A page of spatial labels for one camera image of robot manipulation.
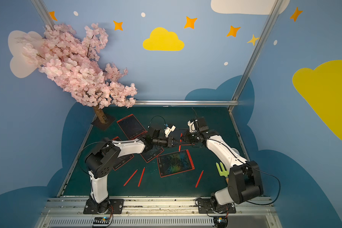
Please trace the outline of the colourful scribble red writing tablet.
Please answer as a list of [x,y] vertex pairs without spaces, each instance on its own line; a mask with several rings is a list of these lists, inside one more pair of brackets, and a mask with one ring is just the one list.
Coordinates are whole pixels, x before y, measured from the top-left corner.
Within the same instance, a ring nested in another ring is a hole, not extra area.
[[192,171],[187,150],[163,154],[156,160],[161,178]]

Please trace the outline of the red stylus pair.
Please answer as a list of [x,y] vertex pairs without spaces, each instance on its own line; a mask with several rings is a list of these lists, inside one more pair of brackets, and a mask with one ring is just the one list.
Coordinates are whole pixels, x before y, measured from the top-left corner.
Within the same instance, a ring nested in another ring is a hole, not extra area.
[[182,136],[183,136],[183,133],[180,134],[179,152],[181,151],[181,146],[182,146]]
[[200,175],[198,177],[198,180],[197,180],[197,182],[195,184],[195,188],[197,188],[199,186],[199,183],[200,183],[200,181],[201,181],[201,179],[203,177],[203,174],[204,174],[204,170],[201,171],[201,173],[200,173]]

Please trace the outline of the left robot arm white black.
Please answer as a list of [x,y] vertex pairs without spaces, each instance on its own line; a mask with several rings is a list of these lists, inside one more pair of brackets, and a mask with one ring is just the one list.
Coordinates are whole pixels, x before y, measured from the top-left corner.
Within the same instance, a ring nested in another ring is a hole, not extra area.
[[91,193],[86,201],[84,214],[113,213],[110,202],[107,181],[108,174],[119,157],[130,154],[146,153],[154,146],[166,148],[174,147],[173,137],[169,136],[176,127],[167,126],[163,132],[150,128],[148,133],[134,140],[111,141],[105,138],[97,149],[86,157],[85,164],[88,169],[91,183]]

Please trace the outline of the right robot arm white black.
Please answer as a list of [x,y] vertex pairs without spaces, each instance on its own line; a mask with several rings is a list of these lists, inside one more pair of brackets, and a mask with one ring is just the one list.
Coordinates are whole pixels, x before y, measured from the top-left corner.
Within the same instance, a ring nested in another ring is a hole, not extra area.
[[240,204],[263,195],[263,184],[259,166],[240,156],[237,149],[230,147],[215,130],[209,129],[205,118],[188,121],[189,131],[183,140],[187,143],[202,143],[212,151],[224,165],[228,186],[211,195],[211,208],[216,213],[225,213],[232,203]]

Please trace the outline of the pink cherry blossom tree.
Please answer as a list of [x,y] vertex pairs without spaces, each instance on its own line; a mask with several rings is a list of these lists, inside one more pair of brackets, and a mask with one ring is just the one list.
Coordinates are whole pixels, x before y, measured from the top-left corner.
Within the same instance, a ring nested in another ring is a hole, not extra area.
[[109,120],[103,108],[112,104],[132,107],[137,89],[133,83],[127,86],[120,83],[128,73],[126,68],[118,69],[111,63],[100,68],[99,54],[108,42],[106,30],[93,23],[85,31],[86,36],[80,40],[70,25],[46,26],[38,45],[29,35],[20,39],[22,53],[29,64],[69,92],[78,103],[92,107],[100,123],[106,124]]

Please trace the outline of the aluminium back frame bar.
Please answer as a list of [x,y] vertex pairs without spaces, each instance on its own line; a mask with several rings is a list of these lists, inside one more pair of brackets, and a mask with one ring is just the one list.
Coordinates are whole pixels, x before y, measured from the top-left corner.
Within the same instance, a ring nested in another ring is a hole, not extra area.
[[146,106],[237,106],[238,101],[222,100],[136,100],[135,105]]

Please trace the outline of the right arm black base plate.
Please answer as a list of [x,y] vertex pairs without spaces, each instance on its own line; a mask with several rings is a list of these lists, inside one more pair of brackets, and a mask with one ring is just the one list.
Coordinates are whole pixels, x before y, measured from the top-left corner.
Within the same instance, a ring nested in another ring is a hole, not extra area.
[[199,214],[236,213],[236,207],[234,203],[220,205],[214,198],[197,198],[195,203]]

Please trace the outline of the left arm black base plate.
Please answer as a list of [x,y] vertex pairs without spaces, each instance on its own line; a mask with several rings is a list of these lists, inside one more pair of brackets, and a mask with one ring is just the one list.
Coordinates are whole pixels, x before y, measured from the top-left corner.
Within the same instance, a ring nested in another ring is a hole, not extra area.
[[86,201],[83,214],[121,214],[124,206],[124,199],[105,199],[97,203],[89,198]]

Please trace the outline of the aluminium front rail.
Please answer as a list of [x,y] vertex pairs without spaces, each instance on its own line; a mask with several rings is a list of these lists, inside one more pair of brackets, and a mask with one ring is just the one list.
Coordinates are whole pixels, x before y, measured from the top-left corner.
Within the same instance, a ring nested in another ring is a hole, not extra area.
[[209,198],[111,197],[107,214],[84,214],[86,197],[50,198],[37,228],[281,228],[268,197],[257,205],[232,204],[223,213],[209,210]]

